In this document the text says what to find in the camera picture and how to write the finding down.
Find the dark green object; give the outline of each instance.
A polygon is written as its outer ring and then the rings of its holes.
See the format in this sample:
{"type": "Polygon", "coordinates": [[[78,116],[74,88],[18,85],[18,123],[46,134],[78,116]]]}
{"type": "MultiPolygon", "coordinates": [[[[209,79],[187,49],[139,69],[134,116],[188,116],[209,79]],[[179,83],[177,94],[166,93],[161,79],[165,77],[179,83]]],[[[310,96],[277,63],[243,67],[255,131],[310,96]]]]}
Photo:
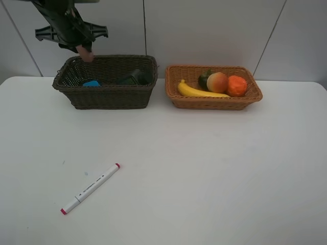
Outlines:
{"type": "Polygon", "coordinates": [[[205,73],[203,73],[199,76],[198,83],[199,83],[200,87],[205,91],[208,91],[208,87],[207,87],[206,83],[211,74],[213,74],[213,73],[211,72],[211,69],[209,69],[205,73]]]}
{"type": "Polygon", "coordinates": [[[50,26],[35,30],[39,40],[57,42],[61,48],[77,53],[76,46],[82,45],[89,52],[97,37],[108,37],[105,26],[84,22],[74,0],[31,0],[50,26]]]}
{"type": "Polygon", "coordinates": [[[148,85],[153,81],[153,76],[149,72],[135,69],[130,74],[119,79],[117,85],[148,85]]]}

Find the yellow banana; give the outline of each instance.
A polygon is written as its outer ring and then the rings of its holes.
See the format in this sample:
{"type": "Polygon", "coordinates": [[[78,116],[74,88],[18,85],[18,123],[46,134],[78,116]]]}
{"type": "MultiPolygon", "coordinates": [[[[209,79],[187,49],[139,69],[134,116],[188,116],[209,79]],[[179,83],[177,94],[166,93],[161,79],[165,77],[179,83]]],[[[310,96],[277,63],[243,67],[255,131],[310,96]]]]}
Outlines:
{"type": "Polygon", "coordinates": [[[212,93],[191,88],[185,83],[184,79],[178,84],[178,91],[184,96],[192,97],[229,97],[228,95],[223,93],[212,93]]]}

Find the toy fruit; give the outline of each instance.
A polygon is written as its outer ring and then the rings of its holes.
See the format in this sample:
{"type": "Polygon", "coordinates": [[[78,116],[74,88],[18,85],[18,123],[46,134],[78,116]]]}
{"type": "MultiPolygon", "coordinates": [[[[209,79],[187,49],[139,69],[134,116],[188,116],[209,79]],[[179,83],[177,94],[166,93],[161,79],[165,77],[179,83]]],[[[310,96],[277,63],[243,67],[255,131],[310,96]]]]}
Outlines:
{"type": "Polygon", "coordinates": [[[228,77],[222,72],[214,73],[210,75],[206,85],[211,92],[224,93],[228,88],[228,77]]]}
{"type": "Polygon", "coordinates": [[[202,75],[199,76],[198,84],[205,91],[208,91],[208,87],[207,87],[206,83],[211,74],[212,74],[211,69],[209,69],[205,73],[203,73],[202,75]]]}
{"type": "Polygon", "coordinates": [[[238,76],[230,76],[228,78],[227,94],[232,97],[241,97],[245,94],[247,83],[244,78],[238,76]]]}
{"type": "Polygon", "coordinates": [[[226,94],[222,93],[212,93],[206,92],[199,89],[191,88],[185,83],[185,80],[182,80],[178,84],[178,91],[184,96],[194,96],[194,97],[229,97],[226,94]]]}

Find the green fruit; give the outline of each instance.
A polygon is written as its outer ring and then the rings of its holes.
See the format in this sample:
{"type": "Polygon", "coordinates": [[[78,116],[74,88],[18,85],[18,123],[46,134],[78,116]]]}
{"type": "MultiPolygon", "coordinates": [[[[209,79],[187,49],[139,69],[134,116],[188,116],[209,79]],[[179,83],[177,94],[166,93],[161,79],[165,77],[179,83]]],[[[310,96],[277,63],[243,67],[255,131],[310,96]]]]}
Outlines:
{"type": "Polygon", "coordinates": [[[205,73],[203,73],[199,76],[198,84],[205,91],[208,91],[208,87],[207,87],[206,83],[211,74],[212,74],[211,69],[209,69],[205,73]]]}

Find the marker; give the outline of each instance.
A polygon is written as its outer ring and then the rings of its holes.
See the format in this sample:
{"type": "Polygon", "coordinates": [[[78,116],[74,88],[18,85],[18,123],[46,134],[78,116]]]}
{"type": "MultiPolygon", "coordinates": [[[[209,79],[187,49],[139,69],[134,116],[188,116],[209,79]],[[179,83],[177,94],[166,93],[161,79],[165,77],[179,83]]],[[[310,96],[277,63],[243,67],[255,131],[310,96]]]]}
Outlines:
{"type": "Polygon", "coordinates": [[[110,169],[108,169],[107,172],[103,173],[94,182],[89,184],[81,193],[76,195],[74,200],[72,200],[70,203],[68,203],[60,211],[64,215],[68,214],[70,211],[73,210],[73,208],[78,206],[89,195],[91,195],[92,192],[94,192],[96,189],[98,189],[100,185],[102,185],[104,182],[106,182],[107,179],[109,179],[114,173],[116,173],[118,169],[120,169],[120,165],[118,163],[116,163],[114,166],[112,166],[110,169]]]}

